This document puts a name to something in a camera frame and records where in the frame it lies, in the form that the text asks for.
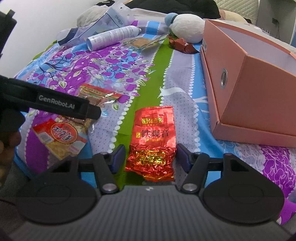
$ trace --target stuffed toy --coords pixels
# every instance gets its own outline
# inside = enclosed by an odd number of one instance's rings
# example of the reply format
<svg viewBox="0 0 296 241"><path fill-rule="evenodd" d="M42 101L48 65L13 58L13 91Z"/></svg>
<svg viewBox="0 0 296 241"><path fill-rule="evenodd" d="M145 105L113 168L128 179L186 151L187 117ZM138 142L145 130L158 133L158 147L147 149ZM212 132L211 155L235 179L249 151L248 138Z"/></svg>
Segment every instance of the stuffed toy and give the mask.
<svg viewBox="0 0 296 241"><path fill-rule="evenodd" d="M169 13L165 17L165 24L175 36L187 43L196 44L202 40L205 21L197 15Z"/></svg>

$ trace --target cardboard box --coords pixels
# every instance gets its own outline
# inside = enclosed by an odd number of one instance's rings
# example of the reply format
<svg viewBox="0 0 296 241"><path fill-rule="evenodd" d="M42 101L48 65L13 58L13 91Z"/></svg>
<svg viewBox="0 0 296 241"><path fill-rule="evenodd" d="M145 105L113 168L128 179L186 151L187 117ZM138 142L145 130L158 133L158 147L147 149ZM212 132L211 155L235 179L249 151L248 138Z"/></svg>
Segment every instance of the cardboard box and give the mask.
<svg viewBox="0 0 296 241"><path fill-rule="evenodd" d="M296 55L264 35L206 20L201 61L216 139L296 147Z"/></svg>

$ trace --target bed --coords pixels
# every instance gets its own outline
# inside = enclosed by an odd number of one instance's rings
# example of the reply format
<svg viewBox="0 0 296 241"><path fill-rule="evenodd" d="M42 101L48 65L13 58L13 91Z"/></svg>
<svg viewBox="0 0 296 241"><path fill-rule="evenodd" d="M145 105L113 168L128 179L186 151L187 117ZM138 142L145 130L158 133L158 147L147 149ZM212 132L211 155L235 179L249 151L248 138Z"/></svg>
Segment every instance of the bed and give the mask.
<svg viewBox="0 0 296 241"><path fill-rule="evenodd" d="M135 20L145 37L155 38L168 32L164 22ZM197 50L201 44L195 44ZM56 91L74 94L85 82L123 94L118 106L105 106L102 116L89 133L89 140L79 158L90 158L99 152L112 152L119 144L128 150L134 113L143 107L168 106L174 109L176 141L191 152L205 152L210 157L233 153L283 191L285 205L278 222L284 224L296 212L296 149L250 145L215 140L209 128L209 109L200 54L183 54L171 49L168 40L147 51L134 51L120 44L90 52L86 44L72 48L52 44L34 59L16 78ZM44 122L50 113L30 110L20 128L22 142L16 149L15 162L30 178L46 170L58 160L39 141L31 127ZM174 162L175 184L186 173ZM92 173L82 179L96 186ZM124 172L115 175L119 186L145 185L141 176ZM211 172L206 185L220 178Z"/></svg>

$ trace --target plastic bag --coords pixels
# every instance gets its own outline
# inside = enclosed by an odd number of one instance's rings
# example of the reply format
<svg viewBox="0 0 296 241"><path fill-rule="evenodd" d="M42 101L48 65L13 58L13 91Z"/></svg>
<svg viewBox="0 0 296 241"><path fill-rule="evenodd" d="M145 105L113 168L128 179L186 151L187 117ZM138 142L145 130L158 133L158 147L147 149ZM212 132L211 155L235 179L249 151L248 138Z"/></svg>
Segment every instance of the plastic bag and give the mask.
<svg viewBox="0 0 296 241"><path fill-rule="evenodd" d="M189 53L189 54L199 53L199 51L194 48L193 44L187 43L183 38L173 39L169 37L169 45L173 49L178 50L182 53Z"/></svg>
<svg viewBox="0 0 296 241"><path fill-rule="evenodd" d="M124 39L120 43L126 47L135 49L135 50L144 50L150 47L158 46L167 38L168 34L159 36L156 39L148 39L144 37L135 37Z"/></svg>
<svg viewBox="0 0 296 241"><path fill-rule="evenodd" d="M73 47L84 43L90 36L129 26L134 20L131 9L121 2L116 2L94 24L82 28L65 29L59 32L57 42L61 46Z"/></svg>
<svg viewBox="0 0 296 241"><path fill-rule="evenodd" d="M113 103L121 96L90 84L80 86L77 94L97 106ZM94 122L54 114L48 121L34 126L33 131L47 149L62 160L79 154L87 142L87 130Z"/></svg>
<svg viewBox="0 0 296 241"><path fill-rule="evenodd" d="M157 106L137 110L125 171L142 175L147 181L173 181L172 161L175 153L173 107Z"/></svg>

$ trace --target red tea bag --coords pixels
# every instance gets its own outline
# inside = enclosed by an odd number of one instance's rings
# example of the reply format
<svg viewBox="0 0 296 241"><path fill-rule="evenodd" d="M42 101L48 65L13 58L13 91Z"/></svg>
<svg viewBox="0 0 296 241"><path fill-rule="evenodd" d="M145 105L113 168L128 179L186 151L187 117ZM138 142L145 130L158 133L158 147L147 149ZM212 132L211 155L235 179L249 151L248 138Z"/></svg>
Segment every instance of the red tea bag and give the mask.
<svg viewBox="0 0 296 241"><path fill-rule="evenodd" d="M176 132L172 106L137 110L126 171L148 181L173 181Z"/></svg>
<svg viewBox="0 0 296 241"><path fill-rule="evenodd" d="M185 41L185 39L172 39L171 37L169 37L169 45L175 49L178 50L182 53L199 53L199 51L197 51L193 44L189 44Z"/></svg>

